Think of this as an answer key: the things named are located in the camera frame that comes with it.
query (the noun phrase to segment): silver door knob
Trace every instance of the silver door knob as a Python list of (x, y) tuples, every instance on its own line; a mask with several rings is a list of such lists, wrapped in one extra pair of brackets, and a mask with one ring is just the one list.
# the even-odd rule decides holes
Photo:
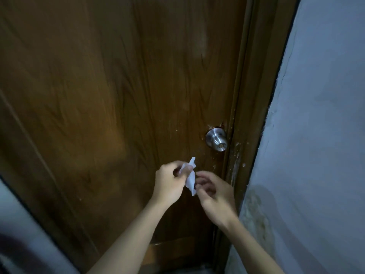
[(228, 147), (227, 135), (222, 128), (213, 128), (206, 134), (207, 145), (218, 152), (226, 150)]

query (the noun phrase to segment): left hand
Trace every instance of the left hand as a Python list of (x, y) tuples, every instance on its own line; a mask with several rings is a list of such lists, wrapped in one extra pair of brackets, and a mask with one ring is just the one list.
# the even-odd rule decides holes
[(180, 169), (185, 161), (174, 161), (164, 164), (156, 171), (155, 187), (152, 199), (162, 203), (166, 209), (175, 203), (181, 196), (185, 181), (193, 170), (192, 166), (186, 166), (181, 173), (175, 177), (173, 171)]

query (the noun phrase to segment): paper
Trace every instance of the paper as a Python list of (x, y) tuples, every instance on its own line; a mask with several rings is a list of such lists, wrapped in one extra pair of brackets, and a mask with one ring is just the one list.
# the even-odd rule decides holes
[(186, 179), (185, 182), (185, 186), (190, 189), (191, 191), (191, 196), (195, 195), (195, 189), (194, 189), (194, 184), (195, 184), (195, 172), (194, 172), (194, 168), (196, 167), (195, 165), (195, 157), (192, 157), (189, 163), (184, 163), (180, 169), (180, 173), (181, 171), (184, 169), (184, 167), (186, 166), (193, 166), (193, 171), (191, 171), (189, 177)]

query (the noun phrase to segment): wall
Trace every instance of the wall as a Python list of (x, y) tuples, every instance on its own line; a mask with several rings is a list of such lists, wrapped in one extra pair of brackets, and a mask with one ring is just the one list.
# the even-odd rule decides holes
[(364, 11), (301, 0), (290, 33), (240, 214), (286, 273), (365, 272)]
[(78, 273), (1, 180), (0, 262), (11, 274)]

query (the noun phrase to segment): door frame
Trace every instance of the door frame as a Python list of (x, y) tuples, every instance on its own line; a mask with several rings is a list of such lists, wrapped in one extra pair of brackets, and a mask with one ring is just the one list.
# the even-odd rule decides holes
[[(244, 199), (286, 42), (300, 0), (247, 0), (222, 177), (234, 187), (237, 212)], [(230, 242), (218, 229), (213, 269), (224, 273)]]

